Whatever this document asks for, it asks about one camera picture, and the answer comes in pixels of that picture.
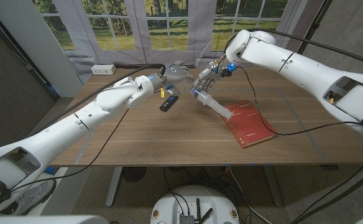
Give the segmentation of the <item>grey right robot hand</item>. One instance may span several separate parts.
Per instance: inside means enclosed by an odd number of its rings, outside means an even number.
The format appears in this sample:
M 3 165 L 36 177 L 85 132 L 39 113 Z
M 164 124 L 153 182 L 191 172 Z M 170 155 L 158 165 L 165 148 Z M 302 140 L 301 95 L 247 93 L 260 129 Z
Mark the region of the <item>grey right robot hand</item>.
M 212 88 L 216 81 L 230 77 L 232 71 L 229 67 L 225 67 L 219 60 L 210 62 L 208 67 L 199 73 L 198 78 L 194 81 L 192 89 L 201 89 L 206 92 Z

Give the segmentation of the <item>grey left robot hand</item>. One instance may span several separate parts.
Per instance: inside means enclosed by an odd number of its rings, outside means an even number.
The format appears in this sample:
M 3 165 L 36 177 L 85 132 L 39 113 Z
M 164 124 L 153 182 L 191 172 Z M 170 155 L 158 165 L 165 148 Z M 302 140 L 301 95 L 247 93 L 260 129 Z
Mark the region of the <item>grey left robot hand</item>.
M 184 61 L 179 60 L 174 64 L 167 65 L 162 75 L 160 72 L 149 75 L 149 80 L 152 82 L 154 90 L 164 88 L 170 95 L 179 96 L 180 92 L 175 85 L 177 83 L 180 86 L 182 83 L 191 83 L 194 78 L 188 68 L 184 66 Z

